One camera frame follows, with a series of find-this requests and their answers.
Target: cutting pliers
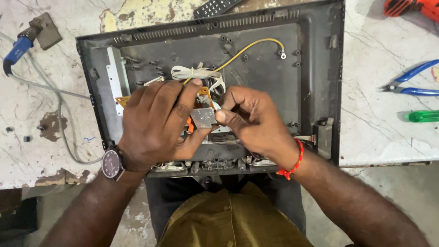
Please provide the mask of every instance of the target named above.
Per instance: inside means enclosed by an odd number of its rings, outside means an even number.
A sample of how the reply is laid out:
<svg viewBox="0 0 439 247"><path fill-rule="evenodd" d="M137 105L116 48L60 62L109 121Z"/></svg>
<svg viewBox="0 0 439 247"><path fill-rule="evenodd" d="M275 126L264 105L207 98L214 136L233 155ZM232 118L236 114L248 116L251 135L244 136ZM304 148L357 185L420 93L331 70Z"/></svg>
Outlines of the cutting pliers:
<svg viewBox="0 0 439 247"><path fill-rule="evenodd" d="M396 78L390 84L382 87L382 89L384 89L384 91L387 92L394 92L400 94L410 94L410 95L418 95L418 96L439 96L439 90L399 86L401 83L410 80L411 78L413 78L415 75L419 74L421 71L425 70L426 68L429 68L438 63L439 63L439 59L423 63L409 70L408 72L404 73L401 77Z"/></svg>

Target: green screwdriver handle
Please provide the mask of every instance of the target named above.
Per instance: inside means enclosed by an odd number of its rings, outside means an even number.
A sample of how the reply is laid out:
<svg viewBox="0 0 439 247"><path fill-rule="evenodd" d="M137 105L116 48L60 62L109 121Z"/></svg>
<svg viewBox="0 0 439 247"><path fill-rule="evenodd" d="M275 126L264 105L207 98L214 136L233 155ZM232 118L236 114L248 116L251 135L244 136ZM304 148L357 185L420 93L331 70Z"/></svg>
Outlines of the green screwdriver handle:
<svg viewBox="0 0 439 247"><path fill-rule="evenodd" d="M438 122L439 111L416 111L406 115L406 118L414 123Z"/></svg>

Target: white ribbon cable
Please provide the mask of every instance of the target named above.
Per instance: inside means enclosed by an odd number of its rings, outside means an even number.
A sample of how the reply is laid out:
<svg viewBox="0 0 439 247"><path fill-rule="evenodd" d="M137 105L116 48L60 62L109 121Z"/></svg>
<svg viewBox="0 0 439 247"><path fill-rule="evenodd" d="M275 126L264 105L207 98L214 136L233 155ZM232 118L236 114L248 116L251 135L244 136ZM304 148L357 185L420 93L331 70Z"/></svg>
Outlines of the white ribbon cable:
<svg viewBox="0 0 439 247"><path fill-rule="evenodd" d="M199 78L199 79L214 79L216 82L209 88L209 92L218 86L221 86L223 92L226 92L226 85L223 81L223 77L220 72L213 71L209 68L203 68L203 63L200 62L196 69L186 68L183 66L174 66L171 69L172 79L188 79L188 78Z"/></svg>

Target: hand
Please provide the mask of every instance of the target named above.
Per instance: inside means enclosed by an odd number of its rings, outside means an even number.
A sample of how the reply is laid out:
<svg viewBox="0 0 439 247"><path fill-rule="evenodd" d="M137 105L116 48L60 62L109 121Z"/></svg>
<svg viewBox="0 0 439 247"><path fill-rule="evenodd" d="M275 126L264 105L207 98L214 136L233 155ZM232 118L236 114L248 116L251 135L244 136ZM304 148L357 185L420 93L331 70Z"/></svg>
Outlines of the hand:
<svg viewBox="0 0 439 247"><path fill-rule="evenodd" d="M231 128L248 150L264 155L285 169L297 162L297 144L267 93L231 86L221 103L216 120ZM231 111L235 106L238 113Z"/></svg>
<svg viewBox="0 0 439 247"><path fill-rule="evenodd" d="M211 129L180 137L190 116L200 79L187 84L154 82L131 94L123 111L123 135L118 148L128 171L148 171L161 161L189 160Z"/></svg>

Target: watch face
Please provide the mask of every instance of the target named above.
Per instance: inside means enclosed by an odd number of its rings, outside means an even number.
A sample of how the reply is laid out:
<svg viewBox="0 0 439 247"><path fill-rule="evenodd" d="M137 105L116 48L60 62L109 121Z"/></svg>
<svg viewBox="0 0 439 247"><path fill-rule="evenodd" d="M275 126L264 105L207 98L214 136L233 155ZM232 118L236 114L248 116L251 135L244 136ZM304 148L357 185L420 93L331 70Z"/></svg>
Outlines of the watch face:
<svg viewBox="0 0 439 247"><path fill-rule="evenodd" d="M108 150L102 158L102 172L108 178L114 178L120 169L120 159L116 151Z"/></svg>

